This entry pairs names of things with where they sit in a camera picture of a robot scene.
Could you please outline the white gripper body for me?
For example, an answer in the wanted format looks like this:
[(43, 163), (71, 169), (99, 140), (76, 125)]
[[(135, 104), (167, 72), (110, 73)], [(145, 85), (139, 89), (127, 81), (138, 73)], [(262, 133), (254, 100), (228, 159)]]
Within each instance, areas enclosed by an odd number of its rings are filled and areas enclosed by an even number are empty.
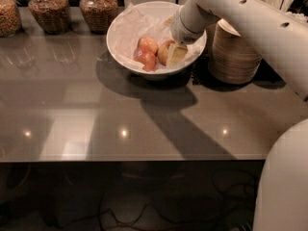
[(204, 30), (204, 15), (195, 5), (181, 7), (171, 20), (171, 35), (181, 44), (194, 44), (204, 34)]

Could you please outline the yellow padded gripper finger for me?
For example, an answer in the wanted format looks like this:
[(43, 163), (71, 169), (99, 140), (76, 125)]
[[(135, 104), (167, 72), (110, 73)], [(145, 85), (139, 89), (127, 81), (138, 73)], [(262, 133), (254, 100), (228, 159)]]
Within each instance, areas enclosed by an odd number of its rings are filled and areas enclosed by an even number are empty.
[(172, 43), (168, 48), (167, 66), (180, 63), (186, 56), (188, 48), (185, 45)]

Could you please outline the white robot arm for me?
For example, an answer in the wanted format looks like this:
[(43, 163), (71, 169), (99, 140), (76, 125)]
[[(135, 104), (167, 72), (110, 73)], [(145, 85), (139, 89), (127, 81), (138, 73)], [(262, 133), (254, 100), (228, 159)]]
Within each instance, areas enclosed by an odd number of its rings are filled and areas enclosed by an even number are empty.
[[(225, 19), (302, 99), (308, 98), (308, 27), (261, 0), (188, 0), (173, 16), (172, 37), (192, 44)], [(308, 231), (308, 120), (270, 150), (259, 181), (253, 231)]]

